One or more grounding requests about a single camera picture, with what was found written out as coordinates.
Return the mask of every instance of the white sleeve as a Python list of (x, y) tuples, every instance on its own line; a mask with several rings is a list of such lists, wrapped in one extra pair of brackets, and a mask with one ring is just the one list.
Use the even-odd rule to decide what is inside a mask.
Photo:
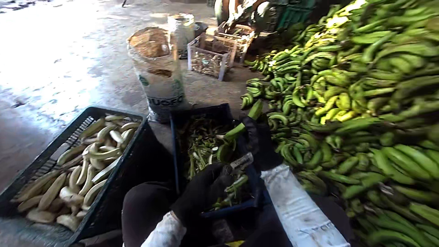
[(294, 247), (349, 247), (343, 235), (302, 188), (287, 165), (263, 171), (268, 193)]
[(185, 234), (186, 227), (168, 212), (141, 247), (178, 247)]

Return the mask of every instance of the white container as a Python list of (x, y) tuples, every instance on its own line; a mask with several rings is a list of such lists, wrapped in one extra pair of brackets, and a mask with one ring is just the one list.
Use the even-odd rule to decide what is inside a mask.
[(168, 16), (168, 29), (177, 40), (177, 50), (180, 58), (187, 57), (187, 44), (194, 38), (194, 16), (180, 13)]

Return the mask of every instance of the green crate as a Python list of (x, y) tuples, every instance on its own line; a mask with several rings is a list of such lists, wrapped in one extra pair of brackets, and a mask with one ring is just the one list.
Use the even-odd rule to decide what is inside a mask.
[(276, 30), (287, 29), (290, 25), (305, 22), (312, 12), (312, 8), (288, 5), (279, 19)]

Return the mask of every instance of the crate of peeled plantains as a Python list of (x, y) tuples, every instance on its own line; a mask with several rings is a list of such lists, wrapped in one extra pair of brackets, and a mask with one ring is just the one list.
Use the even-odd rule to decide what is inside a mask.
[(122, 187), (140, 139), (156, 141), (145, 116), (85, 109), (1, 193), (2, 236), (70, 246), (120, 228)]
[[(254, 112), (261, 112), (262, 102), (260, 107), (255, 108), (258, 109)], [(236, 140), (244, 126), (239, 124), (234, 127), (228, 104), (172, 112), (171, 128), (176, 184), (180, 193), (208, 165), (214, 162), (230, 163), (243, 155), (237, 148)], [(234, 183), (225, 189), (224, 196), (202, 213), (202, 217), (219, 217), (258, 206), (259, 179), (254, 168), (234, 172), (233, 177)]]

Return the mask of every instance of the gloved hand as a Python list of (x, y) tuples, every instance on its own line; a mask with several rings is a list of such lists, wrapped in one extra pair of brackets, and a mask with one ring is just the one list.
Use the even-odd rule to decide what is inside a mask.
[(282, 157), (274, 151), (271, 141), (270, 127), (267, 117), (263, 114), (260, 122), (249, 116), (242, 118), (242, 123), (248, 132), (248, 145), (253, 155), (253, 165), (259, 171), (266, 171), (282, 163)]
[(212, 206), (224, 189), (233, 183), (230, 175), (221, 174), (225, 163), (212, 163), (194, 176), (171, 209), (184, 226), (204, 209)]

